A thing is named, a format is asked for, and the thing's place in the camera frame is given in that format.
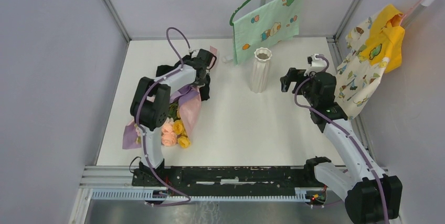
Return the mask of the black cloth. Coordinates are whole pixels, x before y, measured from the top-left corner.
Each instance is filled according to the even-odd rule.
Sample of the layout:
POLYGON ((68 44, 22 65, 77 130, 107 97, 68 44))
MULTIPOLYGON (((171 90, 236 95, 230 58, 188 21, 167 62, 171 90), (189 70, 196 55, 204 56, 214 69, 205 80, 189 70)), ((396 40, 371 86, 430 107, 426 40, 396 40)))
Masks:
MULTIPOLYGON (((166 75, 176 69, 179 68, 180 62, 177 62, 176 65, 174 66, 170 66, 170 65, 160 65, 157 67, 156 69, 156 77, 160 77, 163 75, 166 75)), ((202 101, 206 101, 208 99, 210 99, 210 74, 209 74, 209 70, 206 70, 206 82, 204 83, 204 85, 198 85, 198 89, 200 92, 200 97, 202 101)))

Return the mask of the pink purple flower bouquet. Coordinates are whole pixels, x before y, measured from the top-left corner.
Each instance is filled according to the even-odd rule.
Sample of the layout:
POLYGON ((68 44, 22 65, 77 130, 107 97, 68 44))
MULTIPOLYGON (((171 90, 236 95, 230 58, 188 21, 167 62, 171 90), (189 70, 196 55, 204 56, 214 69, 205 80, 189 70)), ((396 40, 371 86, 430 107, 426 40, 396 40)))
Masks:
MULTIPOLYGON (((209 50, 218 56, 216 48, 210 46, 209 50)), ((182 61, 186 60, 187 56, 189 55, 184 56, 182 61)), ((162 126, 162 145, 174 146, 179 143, 182 148, 191 145, 188 133, 191 134, 195 127, 201 105, 202 100, 197 87, 187 86, 171 95, 168 117, 162 126)), ((122 148, 130 150, 141 146, 141 132, 133 119, 125 126, 122 148)))

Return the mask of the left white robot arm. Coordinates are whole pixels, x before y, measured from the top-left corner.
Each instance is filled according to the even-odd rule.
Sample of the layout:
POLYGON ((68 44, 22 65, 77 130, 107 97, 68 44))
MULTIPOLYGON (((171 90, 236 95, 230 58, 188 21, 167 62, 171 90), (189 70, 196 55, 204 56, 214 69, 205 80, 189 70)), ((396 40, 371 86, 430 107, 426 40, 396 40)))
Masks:
POLYGON ((162 126, 166 122, 170 97, 184 87, 201 87, 208 84, 208 70, 216 56, 208 50, 192 52, 186 60, 172 71, 150 79, 139 80, 131 106, 130 114, 141 132, 143 157, 141 162, 149 167, 144 178, 152 186, 160 185, 165 179, 162 154, 162 126))

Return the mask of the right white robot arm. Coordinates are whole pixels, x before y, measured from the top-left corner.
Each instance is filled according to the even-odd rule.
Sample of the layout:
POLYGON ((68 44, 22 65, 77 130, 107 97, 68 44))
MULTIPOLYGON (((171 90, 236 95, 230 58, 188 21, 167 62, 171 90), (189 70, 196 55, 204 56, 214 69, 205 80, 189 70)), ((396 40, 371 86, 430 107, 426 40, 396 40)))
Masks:
POLYGON ((293 94, 307 100, 311 120, 334 145, 348 170, 341 171, 326 157, 308 159, 304 182, 309 186, 323 183, 336 193, 353 223, 397 219, 402 183, 397 176, 387 175, 357 139, 351 122, 334 101, 336 78, 325 71, 290 68, 280 83, 282 92, 295 83, 293 94))

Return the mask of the white ribbed vase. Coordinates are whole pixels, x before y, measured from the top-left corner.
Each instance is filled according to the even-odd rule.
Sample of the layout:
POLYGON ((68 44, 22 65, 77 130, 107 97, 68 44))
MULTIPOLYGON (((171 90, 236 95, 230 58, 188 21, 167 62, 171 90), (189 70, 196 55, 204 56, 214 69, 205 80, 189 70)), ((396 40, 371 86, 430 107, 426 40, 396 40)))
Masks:
POLYGON ((251 91, 262 93, 266 89, 272 52, 268 48, 260 47, 254 52, 253 69, 251 73, 251 91))

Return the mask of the green cartoon print towel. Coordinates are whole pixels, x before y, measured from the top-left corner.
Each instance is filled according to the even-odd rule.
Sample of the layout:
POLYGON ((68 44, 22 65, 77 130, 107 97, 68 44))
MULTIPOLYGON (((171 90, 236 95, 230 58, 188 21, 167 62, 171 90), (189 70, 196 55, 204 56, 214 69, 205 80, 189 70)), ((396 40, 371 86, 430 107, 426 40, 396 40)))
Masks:
POLYGON ((233 22, 234 64, 299 34, 303 0, 272 0, 233 22))

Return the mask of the yellow cartoon print shirt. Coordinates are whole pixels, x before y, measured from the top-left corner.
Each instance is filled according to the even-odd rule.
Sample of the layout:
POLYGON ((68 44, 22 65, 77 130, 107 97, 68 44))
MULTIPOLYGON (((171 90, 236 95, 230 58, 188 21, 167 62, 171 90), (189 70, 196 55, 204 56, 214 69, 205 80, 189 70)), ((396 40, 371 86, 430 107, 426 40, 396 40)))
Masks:
POLYGON ((337 68, 334 101, 348 120, 357 117, 385 73, 401 66, 402 12, 389 4, 345 37, 349 54, 337 68))

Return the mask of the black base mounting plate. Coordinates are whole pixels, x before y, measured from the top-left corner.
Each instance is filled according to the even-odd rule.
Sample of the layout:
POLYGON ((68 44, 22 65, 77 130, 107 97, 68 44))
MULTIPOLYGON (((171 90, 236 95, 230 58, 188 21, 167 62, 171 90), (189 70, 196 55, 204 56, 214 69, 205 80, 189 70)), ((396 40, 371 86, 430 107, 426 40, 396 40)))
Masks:
POLYGON ((132 186, 154 187, 159 196, 295 196, 297 189, 306 189, 307 198, 315 194, 324 198, 327 193, 304 166, 170 166, 153 174, 140 165, 130 173, 132 186))

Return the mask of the small circuit board with LED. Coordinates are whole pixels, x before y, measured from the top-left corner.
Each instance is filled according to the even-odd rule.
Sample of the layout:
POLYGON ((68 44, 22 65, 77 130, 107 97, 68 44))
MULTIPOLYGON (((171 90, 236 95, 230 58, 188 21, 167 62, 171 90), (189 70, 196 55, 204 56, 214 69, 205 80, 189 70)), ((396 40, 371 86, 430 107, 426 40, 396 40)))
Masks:
POLYGON ((310 204, 311 205, 323 205, 324 201, 320 200, 320 197, 318 194, 315 194, 310 197, 310 204))

